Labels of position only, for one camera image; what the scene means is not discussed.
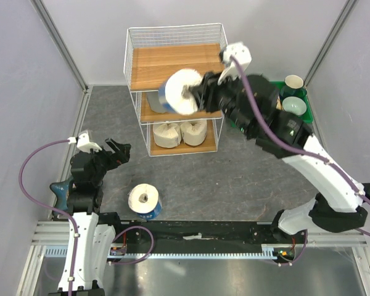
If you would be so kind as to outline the white wire wooden shelf rack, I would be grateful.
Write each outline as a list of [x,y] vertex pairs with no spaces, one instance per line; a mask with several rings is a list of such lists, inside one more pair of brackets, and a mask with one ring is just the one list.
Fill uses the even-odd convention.
[[[223,65],[218,54],[227,45],[222,23],[178,25],[167,27],[132,27],[126,32],[123,73],[133,101],[133,107],[149,156],[171,156],[216,152],[223,127],[219,112],[197,112],[191,116],[158,113],[147,98],[157,94],[159,87],[182,68],[192,68],[200,74],[220,72]],[[154,141],[153,127],[161,123],[206,120],[206,138],[198,146],[181,143],[163,148]]]

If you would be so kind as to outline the blue star shaped dish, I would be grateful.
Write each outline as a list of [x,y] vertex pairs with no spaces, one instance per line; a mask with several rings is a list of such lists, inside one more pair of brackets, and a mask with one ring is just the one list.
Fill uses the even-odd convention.
[[56,197],[56,202],[54,207],[62,210],[64,212],[67,211],[67,198],[70,193],[70,189],[73,185],[73,178],[70,177],[65,181],[51,183],[49,185],[50,190]]

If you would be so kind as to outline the cream roll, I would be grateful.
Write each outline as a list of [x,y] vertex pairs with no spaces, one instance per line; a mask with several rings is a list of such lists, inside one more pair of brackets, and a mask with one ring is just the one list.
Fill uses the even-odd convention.
[[182,139],[189,146],[198,146],[207,136],[207,120],[184,121],[180,124]]
[[162,148],[175,148],[180,145],[182,136],[177,123],[153,124],[154,142]]

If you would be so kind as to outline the green plastic tray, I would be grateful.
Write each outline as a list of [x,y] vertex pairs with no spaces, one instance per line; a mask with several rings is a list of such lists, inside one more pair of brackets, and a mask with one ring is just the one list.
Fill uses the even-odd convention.
[[[284,86],[284,81],[271,81],[271,83],[274,84],[275,86],[277,86],[277,88],[279,90],[279,93],[280,93],[281,88]],[[310,105],[309,105],[309,102],[308,102],[307,95],[302,100],[306,103],[307,110],[302,116],[298,116],[298,117],[300,117],[305,123],[311,124],[313,122],[313,114],[312,114],[312,111],[310,109]],[[279,106],[283,110],[282,101],[283,100],[279,96]]]

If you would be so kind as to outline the aluminium frame rail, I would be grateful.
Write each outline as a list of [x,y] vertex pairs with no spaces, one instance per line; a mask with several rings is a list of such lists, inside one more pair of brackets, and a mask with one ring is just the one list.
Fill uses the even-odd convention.
[[[67,245],[69,222],[39,221],[32,238],[33,245]],[[322,231],[308,232],[308,245],[311,247],[366,247],[366,238],[357,231],[338,234]]]

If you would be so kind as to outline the light green ceramic bowl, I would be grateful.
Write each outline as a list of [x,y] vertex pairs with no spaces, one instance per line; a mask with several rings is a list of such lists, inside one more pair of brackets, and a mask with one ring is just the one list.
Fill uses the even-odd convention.
[[296,116],[302,116],[306,110],[306,103],[299,97],[290,96],[282,101],[282,108],[286,112],[295,114]]

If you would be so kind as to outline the blue roll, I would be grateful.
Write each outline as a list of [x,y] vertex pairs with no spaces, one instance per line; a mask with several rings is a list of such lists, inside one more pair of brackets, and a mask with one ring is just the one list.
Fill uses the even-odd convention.
[[192,115],[199,111],[196,98],[189,88],[202,82],[202,75],[191,68],[184,68],[172,74],[158,89],[158,101],[168,112]]
[[128,205],[133,212],[145,220],[155,219],[162,211],[158,190],[150,184],[135,186],[129,193]]

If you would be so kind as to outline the dark green ceramic cup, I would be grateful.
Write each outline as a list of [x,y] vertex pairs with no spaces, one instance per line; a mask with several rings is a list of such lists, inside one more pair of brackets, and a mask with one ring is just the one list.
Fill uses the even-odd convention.
[[285,77],[284,86],[281,88],[279,96],[282,100],[287,97],[298,97],[303,99],[307,95],[304,87],[304,81],[297,75],[288,75]]

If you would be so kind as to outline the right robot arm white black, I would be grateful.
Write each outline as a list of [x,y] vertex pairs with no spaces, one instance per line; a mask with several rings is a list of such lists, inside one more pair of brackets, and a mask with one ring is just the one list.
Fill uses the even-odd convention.
[[221,84],[208,72],[200,83],[189,87],[198,107],[206,112],[222,111],[263,151],[295,168],[318,193],[309,202],[291,210],[280,210],[270,227],[279,243],[301,231],[332,233],[359,231],[368,217],[370,183],[359,183],[330,158],[311,128],[300,117],[279,110],[279,90],[262,75],[229,78]]

